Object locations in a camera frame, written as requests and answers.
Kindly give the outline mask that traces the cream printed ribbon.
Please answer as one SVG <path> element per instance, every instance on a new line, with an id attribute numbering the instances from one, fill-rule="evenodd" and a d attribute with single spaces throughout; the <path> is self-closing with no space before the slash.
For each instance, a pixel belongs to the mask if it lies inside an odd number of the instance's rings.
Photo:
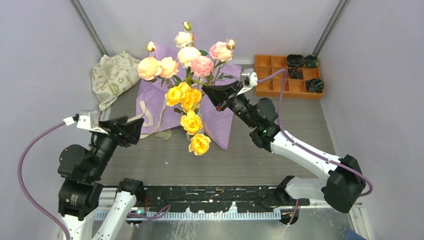
<path id="1" fill-rule="evenodd" d="M 164 112 L 165 108 L 167 107 L 167 101 L 166 100 L 163 101 L 163 104 L 162 104 L 162 107 L 161 107 L 161 110 L 160 110 L 160 113 L 159 113 L 159 120 L 157 122 L 155 122 L 155 120 L 154 120 L 151 112 L 146 107 L 146 104 L 145 104 L 145 102 L 143 100 L 139 101 L 139 106 L 141 108 L 141 114 L 138 114 L 138 115 L 136 115 L 134 117 L 129 118 L 127 120 L 127 122 L 132 122 L 132 121 L 135 121 L 135 120 L 138 120 L 138 119 L 142 119 L 143 117 L 147 117 L 148 122 L 147 123 L 143 123 L 142 126 L 143 127 L 152 127 L 152 126 L 154 126 L 154 129 L 150 133 L 148 133 L 148 134 L 141 134 L 139 138 L 140 139 L 144 139 L 144 138 L 147 138 L 148 136 L 150 136 L 151 134 L 158 132 L 158 129 L 161 126 L 163 112 Z"/>

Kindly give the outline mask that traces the pink peony flower stem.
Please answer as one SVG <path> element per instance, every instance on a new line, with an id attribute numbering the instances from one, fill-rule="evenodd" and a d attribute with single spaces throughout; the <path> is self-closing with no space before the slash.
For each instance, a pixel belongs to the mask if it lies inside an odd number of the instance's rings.
<path id="1" fill-rule="evenodd" d="M 192 61 L 190 65 L 191 78 L 209 82 L 211 85 L 215 85 L 217 81 L 234 79 L 233 75 L 224 74 L 222 69 L 227 62 L 232 60 L 235 48 L 236 41 L 234 39 L 216 42 L 209 48 L 206 55 L 201 55 Z"/>

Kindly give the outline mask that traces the purple pink wrapping paper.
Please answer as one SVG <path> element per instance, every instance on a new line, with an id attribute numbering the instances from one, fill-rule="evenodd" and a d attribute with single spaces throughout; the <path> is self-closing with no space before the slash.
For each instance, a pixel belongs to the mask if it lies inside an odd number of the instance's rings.
<path id="1" fill-rule="evenodd" d="M 155 51 L 156 58 L 162 60 L 166 57 L 172 57 L 177 61 L 177 53 L 179 51 L 171 50 L 170 48 L 163 46 L 161 44 L 155 43 L 157 47 Z M 235 81 L 241 74 L 241 67 L 238 65 L 228 64 L 223 67 L 222 73 L 226 75 L 233 75 L 234 79 L 227 79 L 224 81 L 217 81 L 216 86 L 222 86 L 224 84 L 232 83 Z M 177 77 L 181 79 L 186 76 L 185 69 L 179 64 L 179 73 L 176 74 Z M 191 85 L 193 88 L 198 89 L 196 84 Z M 166 82 L 157 77 L 153 81 L 145 81 L 141 79 L 139 86 L 138 95 L 136 98 L 136 114 L 140 115 L 142 110 L 139 106 L 139 101 L 144 101 L 146 107 L 152 114 L 155 122 L 159 120 L 160 111 L 165 100 L 165 94 L 171 88 L 171 85 L 168 85 Z M 204 134 L 213 140 L 219 147 L 226 150 L 229 145 L 230 131 L 232 126 L 233 115 L 229 110 L 224 110 L 223 112 L 218 112 L 215 110 L 210 99 L 202 90 L 202 86 L 199 89 L 203 93 L 202 100 L 200 102 L 199 112 L 203 117 L 203 128 Z M 175 112 L 176 107 L 167 106 L 163 112 L 161 125 L 157 132 L 170 130 L 175 127 L 182 127 L 180 125 L 181 113 Z M 145 122 L 148 123 L 146 116 L 142 117 Z M 149 134 L 154 129 L 154 126 L 151 127 L 142 127 L 141 134 Z"/>

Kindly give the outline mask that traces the yellow rose flower spray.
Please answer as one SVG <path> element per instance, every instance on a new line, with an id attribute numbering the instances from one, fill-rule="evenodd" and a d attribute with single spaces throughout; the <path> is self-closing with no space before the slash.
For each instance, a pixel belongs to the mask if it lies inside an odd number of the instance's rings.
<path id="1" fill-rule="evenodd" d="M 198 116 L 203 93 L 181 82 L 178 86 L 171 87 L 164 95 L 168 107 L 176 107 L 175 112 L 180 113 L 180 125 L 193 137 L 189 141 L 188 151 L 196 156 L 204 155 L 210 149 L 211 139 L 205 134 L 199 134 L 202 127 Z"/>

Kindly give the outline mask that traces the pink white flower spray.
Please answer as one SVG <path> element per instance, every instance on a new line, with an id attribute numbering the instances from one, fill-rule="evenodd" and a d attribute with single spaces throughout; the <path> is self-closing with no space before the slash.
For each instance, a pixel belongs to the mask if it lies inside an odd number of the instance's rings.
<path id="1" fill-rule="evenodd" d="M 177 53 L 177 61 L 183 69 L 185 69 L 186 76 L 184 78 L 178 77 L 181 83 L 185 82 L 186 77 L 192 77 L 191 63 L 201 55 L 205 56 L 205 51 L 200 51 L 195 47 L 195 36 L 192 32 L 192 24 L 188 21 L 183 22 L 183 31 L 180 31 L 174 38 L 176 46 L 179 48 Z"/>

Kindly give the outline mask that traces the peach rose flower stem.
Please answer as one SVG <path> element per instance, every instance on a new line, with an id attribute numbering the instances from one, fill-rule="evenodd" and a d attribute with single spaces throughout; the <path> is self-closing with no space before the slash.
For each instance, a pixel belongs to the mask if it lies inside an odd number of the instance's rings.
<path id="1" fill-rule="evenodd" d="M 139 77 L 144 81 L 153 81 L 160 78 L 164 83 L 175 87 L 181 83 L 181 80 L 176 76 L 179 73 L 179 63 L 172 57 L 165 57 L 158 60 L 155 55 L 157 49 L 155 43 L 150 41 L 146 46 L 150 56 L 145 57 L 137 66 Z"/>

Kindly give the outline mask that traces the small pale pink rosebud stem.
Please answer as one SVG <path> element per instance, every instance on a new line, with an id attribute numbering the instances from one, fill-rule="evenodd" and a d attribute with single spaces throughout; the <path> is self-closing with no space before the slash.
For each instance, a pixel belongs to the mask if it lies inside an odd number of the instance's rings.
<path id="1" fill-rule="evenodd" d="M 209 83 L 209 82 L 203 82 L 203 81 L 200 81 L 200 80 L 196 80 L 196 79 L 193 79 L 193 78 L 191 78 L 191 77 L 186 77 L 185 79 L 184 79 L 184 81 L 187 83 L 187 84 L 189 84 L 189 85 L 193 85 L 193 84 L 195 84 L 195 85 L 199 85 L 199 86 L 210 86 L 211 84 Z"/>

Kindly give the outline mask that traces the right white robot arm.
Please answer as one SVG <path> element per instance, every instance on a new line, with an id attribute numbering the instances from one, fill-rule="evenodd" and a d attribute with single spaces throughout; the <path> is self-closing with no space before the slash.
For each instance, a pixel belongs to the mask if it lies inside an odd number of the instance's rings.
<path id="1" fill-rule="evenodd" d="M 288 206 L 298 199 L 313 199 L 348 213 L 368 186 L 356 158 L 320 151 L 276 123 L 278 114 L 271 99 L 263 97 L 251 104 L 242 93 L 240 82 L 203 86 L 202 90 L 217 111 L 231 110 L 252 129 L 249 136 L 258 148 L 288 158 L 316 176 L 305 179 L 286 176 L 275 191 L 281 204 Z"/>

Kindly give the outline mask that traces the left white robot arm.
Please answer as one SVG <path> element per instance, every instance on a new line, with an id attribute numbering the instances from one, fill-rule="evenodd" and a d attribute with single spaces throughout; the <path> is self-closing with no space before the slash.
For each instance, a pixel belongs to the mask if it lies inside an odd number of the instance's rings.
<path id="1" fill-rule="evenodd" d="M 100 121 L 95 112 L 81 112 L 65 119 L 65 124 L 77 123 L 79 129 L 91 132 L 90 148 L 72 144 L 59 156 L 58 173 L 64 182 L 58 193 L 65 240 L 114 240 L 129 210 L 146 200 L 143 182 L 130 178 L 117 188 L 116 201 L 99 231 L 92 236 L 94 217 L 99 206 L 103 185 L 99 183 L 117 147 L 136 145 L 140 140 L 143 118 L 129 121 L 122 116 Z"/>

